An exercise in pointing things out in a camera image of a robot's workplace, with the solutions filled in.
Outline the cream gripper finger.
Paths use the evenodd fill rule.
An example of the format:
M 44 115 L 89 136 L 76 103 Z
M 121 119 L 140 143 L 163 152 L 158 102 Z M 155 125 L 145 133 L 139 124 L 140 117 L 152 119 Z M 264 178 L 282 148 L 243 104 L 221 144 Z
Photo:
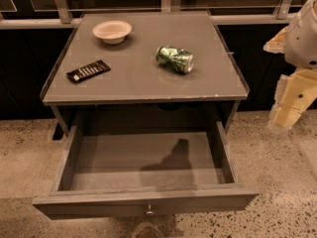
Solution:
M 284 53 L 284 42 L 287 28 L 281 29 L 272 39 L 264 45 L 264 51 L 273 54 Z
M 268 128 L 274 133 L 290 130 L 317 99 L 317 70 L 297 68 L 277 82 Z

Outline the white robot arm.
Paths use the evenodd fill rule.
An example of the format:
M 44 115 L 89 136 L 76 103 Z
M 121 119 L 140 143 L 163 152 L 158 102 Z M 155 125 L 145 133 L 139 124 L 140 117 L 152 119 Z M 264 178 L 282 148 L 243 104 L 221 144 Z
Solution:
M 268 128 L 282 133 L 317 99 L 317 0 L 307 0 L 264 50 L 284 54 L 285 61 L 296 67 L 291 75 L 280 76 L 269 113 Z

